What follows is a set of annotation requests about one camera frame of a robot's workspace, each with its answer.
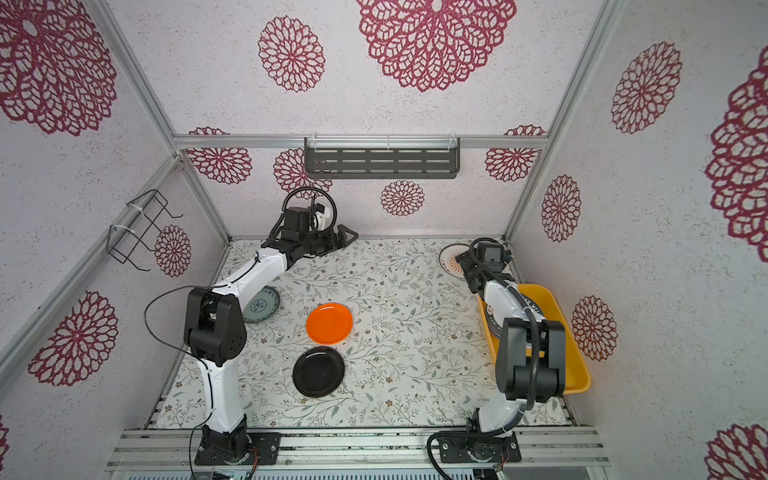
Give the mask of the orange sunburst plate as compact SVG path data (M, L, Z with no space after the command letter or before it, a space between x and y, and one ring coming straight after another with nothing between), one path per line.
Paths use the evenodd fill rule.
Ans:
M458 279L464 277L463 270L457 257L465 253L469 245L465 243L454 243L444 247L439 254L439 263L441 268L450 276Z

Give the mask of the orange plastic plate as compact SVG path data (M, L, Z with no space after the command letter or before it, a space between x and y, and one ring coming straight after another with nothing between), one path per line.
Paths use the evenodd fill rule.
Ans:
M306 332L320 345L335 345L345 340L352 331L354 318L351 311L339 303L326 303L315 308L308 316Z

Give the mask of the blue floral dark plate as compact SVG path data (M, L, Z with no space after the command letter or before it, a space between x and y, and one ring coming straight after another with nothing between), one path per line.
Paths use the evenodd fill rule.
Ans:
M244 307L243 318L248 324L258 324L269 320L280 308L279 292L270 286L261 289Z

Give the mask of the green rim plate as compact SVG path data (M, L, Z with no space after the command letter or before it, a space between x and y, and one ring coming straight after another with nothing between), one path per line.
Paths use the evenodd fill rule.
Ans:
M530 297L524 295L526 304L535 312L535 317L538 320L544 319L543 310L541 307L533 301ZM500 339L502 334L502 326L497 322L492 314L492 308L486 303L483 304L482 311L484 314L486 326L493 338Z

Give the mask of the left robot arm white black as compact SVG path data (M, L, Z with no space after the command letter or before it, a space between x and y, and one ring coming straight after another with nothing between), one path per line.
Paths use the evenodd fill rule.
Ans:
M329 192L299 187L285 197L280 216L255 255L216 285L187 285L183 341L177 350L197 361L204 381L206 419L202 445L232 461L248 450L247 417L238 393L238 357L247 341L244 307L264 287L302 259L342 250L358 234L337 224Z

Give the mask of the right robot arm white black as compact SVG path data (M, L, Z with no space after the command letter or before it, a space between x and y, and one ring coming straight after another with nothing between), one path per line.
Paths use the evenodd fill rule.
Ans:
M500 332L495 361L498 393L468 419L465 432L438 435L498 437L511 432L536 404L564 393L565 328L526 301L514 277L504 272L511 252L499 241L477 238L457 261L470 291L491 309Z

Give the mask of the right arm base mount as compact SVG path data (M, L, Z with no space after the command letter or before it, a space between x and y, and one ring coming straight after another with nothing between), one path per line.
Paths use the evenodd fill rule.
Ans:
M439 435L437 438L440 461L447 464L518 463L522 459L514 432L500 436L477 436L467 432Z

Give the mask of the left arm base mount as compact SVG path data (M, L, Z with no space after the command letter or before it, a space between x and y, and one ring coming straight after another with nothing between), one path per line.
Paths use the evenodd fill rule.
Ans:
M193 463L195 466L275 465L281 439L279 432L249 432L246 416L230 432L205 425Z

